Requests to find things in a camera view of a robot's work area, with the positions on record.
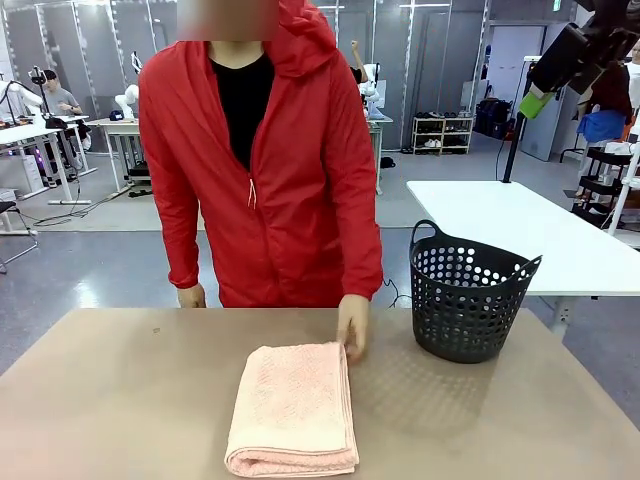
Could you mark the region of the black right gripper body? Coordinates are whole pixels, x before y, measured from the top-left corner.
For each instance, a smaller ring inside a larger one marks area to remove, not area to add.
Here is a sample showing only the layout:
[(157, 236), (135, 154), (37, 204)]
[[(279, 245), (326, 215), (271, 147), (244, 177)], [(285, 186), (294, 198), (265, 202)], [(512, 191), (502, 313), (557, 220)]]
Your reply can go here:
[(639, 36), (639, 2), (629, 0), (578, 0), (577, 4), (592, 16), (579, 35), (586, 38), (605, 38), (612, 34)]

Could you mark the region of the person's left hand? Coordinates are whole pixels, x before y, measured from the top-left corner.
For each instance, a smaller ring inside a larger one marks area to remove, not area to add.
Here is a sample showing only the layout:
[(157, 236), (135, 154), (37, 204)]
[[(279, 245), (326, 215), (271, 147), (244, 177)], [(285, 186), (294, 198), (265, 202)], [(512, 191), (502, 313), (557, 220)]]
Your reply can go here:
[(338, 306), (336, 338), (350, 362), (359, 361), (366, 353), (369, 313), (369, 300), (359, 295), (345, 295)]

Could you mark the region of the person's right hand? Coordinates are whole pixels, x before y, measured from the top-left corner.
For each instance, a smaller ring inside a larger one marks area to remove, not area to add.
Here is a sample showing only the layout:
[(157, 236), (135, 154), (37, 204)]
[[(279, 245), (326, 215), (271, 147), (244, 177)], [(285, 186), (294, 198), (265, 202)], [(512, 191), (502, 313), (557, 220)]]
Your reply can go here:
[(178, 289), (177, 298), (181, 308), (206, 308), (206, 294), (200, 283), (190, 288)]

